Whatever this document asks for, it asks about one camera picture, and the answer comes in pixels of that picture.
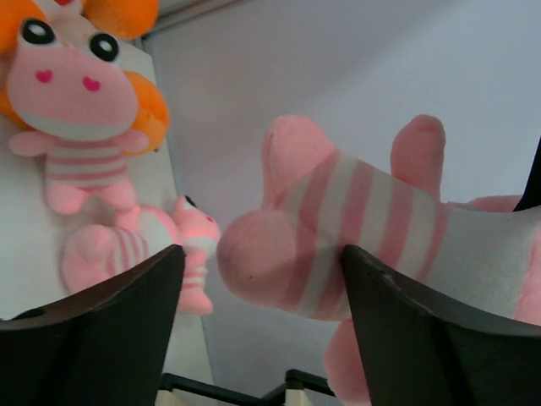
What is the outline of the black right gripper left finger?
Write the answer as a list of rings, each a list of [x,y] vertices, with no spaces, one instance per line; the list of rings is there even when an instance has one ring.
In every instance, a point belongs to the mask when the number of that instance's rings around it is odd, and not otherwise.
[[[1,322],[3,405],[152,405],[183,280],[171,245],[77,294]]]

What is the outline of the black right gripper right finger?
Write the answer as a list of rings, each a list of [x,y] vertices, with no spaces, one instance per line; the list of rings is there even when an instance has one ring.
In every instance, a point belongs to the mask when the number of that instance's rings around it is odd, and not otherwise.
[[[538,405],[540,328],[476,309],[347,245],[342,271],[374,405]]]

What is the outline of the pink striped plush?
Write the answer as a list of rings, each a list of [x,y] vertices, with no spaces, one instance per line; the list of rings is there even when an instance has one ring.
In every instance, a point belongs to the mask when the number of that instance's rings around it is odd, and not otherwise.
[[[221,230],[216,221],[186,195],[172,212],[135,206],[115,215],[111,227],[92,224],[74,232],[63,248],[60,271],[71,294],[115,277],[166,247],[183,247],[186,264],[178,310],[208,315],[213,304],[205,293],[206,262],[216,253]]]
[[[418,115],[383,172],[337,149],[309,118],[279,117],[263,143],[261,206],[218,244],[221,277],[239,298],[338,323],[324,368],[345,405],[369,403],[339,266],[348,244],[463,303],[540,321],[539,208],[519,209],[516,195],[444,202],[444,149],[441,121]]]
[[[19,27],[6,92],[30,130],[13,136],[9,148],[45,156],[45,201],[59,214],[77,213],[91,195],[117,210],[136,204],[124,155],[150,142],[132,127],[139,103],[119,55],[117,39],[105,32],[74,47],[42,19]]]

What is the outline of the orange shark plush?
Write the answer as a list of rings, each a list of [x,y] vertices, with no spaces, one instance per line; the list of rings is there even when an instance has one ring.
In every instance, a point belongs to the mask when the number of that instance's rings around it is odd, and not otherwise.
[[[19,25],[26,18],[42,19],[60,38],[74,44],[84,42],[97,31],[118,38],[123,45],[147,33],[156,22],[157,1],[31,1],[1,2],[1,82],[11,64]],[[138,97],[139,110],[132,128],[145,134],[149,146],[145,153],[157,150],[169,126],[167,104],[158,88],[133,68],[127,75]]]

